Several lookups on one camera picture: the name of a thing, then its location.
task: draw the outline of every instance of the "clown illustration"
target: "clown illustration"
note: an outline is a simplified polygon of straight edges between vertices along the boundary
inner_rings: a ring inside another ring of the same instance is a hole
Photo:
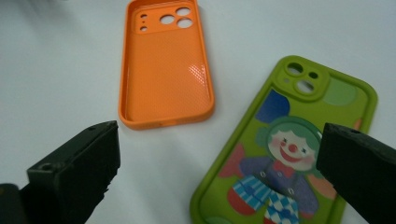
[[[242,144],[235,147],[219,176],[241,177],[228,191],[227,200],[242,215],[267,206],[263,223],[299,223],[311,218],[318,200],[305,176],[315,169],[321,134],[297,117],[275,119],[257,131],[255,142],[268,156],[247,157]]]

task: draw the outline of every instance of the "white table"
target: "white table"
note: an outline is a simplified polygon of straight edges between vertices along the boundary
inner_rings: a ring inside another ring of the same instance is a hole
[[[300,55],[370,83],[370,135],[396,147],[396,2],[199,0],[217,106],[133,131],[117,107],[128,0],[0,1],[0,182],[83,129],[119,121],[121,168],[87,223],[191,223],[189,202],[276,62]],[[348,206],[343,223],[364,219]]]

